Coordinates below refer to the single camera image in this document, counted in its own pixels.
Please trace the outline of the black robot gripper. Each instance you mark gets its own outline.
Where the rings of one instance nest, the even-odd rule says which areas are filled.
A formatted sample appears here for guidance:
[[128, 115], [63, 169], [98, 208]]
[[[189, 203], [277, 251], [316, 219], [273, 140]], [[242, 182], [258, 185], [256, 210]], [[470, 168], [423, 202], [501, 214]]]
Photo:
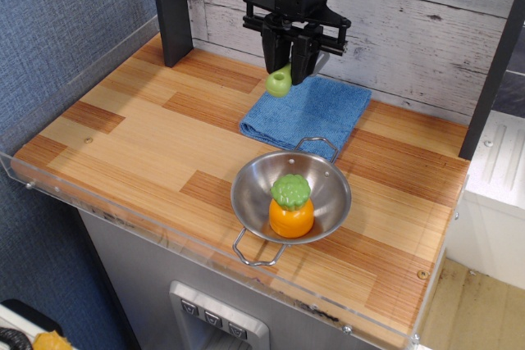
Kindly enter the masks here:
[[347, 44], [349, 19], [335, 13], [327, 0], [243, 0], [244, 27], [262, 35], [268, 74], [289, 62], [291, 79], [301, 84], [313, 73], [319, 52], [342, 55]]

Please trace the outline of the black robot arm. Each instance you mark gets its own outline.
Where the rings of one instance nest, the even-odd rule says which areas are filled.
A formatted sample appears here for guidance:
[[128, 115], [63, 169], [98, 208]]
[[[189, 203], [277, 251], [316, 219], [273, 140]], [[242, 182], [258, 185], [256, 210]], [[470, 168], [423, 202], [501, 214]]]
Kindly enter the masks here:
[[258, 31], [268, 73], [290, 67], [291, 83], [314, 74], [321, 52], [344, 54], [351, 21], [327, 0], [243, 0], [243, 26]]

